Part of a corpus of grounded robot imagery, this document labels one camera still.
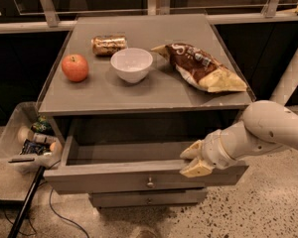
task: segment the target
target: speckled floor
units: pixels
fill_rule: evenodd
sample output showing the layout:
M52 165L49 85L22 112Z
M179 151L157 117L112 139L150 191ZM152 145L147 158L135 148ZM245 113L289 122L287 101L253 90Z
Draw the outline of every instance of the speckled floor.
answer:
M298 113L298 106L291 107ZM63 217L77 222L89 237L135 238L149 230L161 238L183 237L298 237L298 152L244 159L249 165L237 185L208 188L207 198L194 206L104 208L90 205L87 194L58 195L52 205ZM0 164L0 196L23 199L33 174L21 175ZM85 237L49 207L51 187L40 185L21 227L35 237ZM17 212L7 211L13 221ZM0 209L0 237L12 225Z

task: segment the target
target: red apple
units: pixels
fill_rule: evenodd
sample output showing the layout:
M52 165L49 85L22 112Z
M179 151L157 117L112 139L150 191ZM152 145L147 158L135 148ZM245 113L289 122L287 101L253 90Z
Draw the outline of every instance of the red apple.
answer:
M62 60L62 71L70 81L81 82L88 76L88 62L82 55L67 55Z

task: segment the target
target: cabinet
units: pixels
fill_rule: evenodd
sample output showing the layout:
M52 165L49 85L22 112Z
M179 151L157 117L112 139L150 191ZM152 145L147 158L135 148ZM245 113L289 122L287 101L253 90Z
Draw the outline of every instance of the cabinet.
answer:
M185 178L180 153L197 139L229 126L252 92L209 94L190 86L161 56L137 84L121 80L110 58L96 57L96 35L126 36L129 47L150 50L174 42L199 47L239 70L204 15L81 17L63 56L80 53L89 76L69 82L58 63L39 100L64 144L60 165L45 172L58 193L88 193L95 207L195 203L210 185L235 184L238 163L201 178Z

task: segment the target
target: white humanoid robot arm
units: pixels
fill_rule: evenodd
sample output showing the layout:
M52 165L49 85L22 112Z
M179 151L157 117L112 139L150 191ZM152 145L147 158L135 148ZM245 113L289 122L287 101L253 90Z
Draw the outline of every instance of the white humanoid robot arm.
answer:
M272 101L251 103L236 124L216 130L186 149L181 158L193 159L180 173L188 178L224 170L244 156L298 150L298 115Z

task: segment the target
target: white bowl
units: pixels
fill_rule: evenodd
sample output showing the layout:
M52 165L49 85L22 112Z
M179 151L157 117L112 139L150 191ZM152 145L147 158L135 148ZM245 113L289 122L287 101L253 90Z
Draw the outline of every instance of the white bowl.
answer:
M152 56L145 50L129 48L115 53L110 63L121 79L137 83L148 74Z

